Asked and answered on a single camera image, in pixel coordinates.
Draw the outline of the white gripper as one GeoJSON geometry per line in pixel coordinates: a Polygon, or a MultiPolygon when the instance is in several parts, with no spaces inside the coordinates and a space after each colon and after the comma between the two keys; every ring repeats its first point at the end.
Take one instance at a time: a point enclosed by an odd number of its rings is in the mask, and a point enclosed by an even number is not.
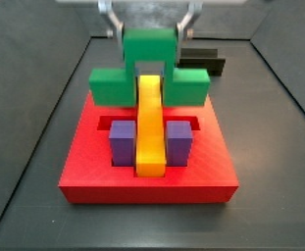
{"type": "Polygon", "coordinates": [[[107,34],[116,38],[119,53],[123,53],[123,29],[112,10],[112,3],[188,3],[187,12],[182,21],[175,25],[176,31],[176,59],[180,59],[182,43],[192,38],[192,26],[200,15],[203,4],[245,4],[247,0],[54,0],[60,4],[96,4],[99,14],[107,22],[109,31],[107,34]]]}

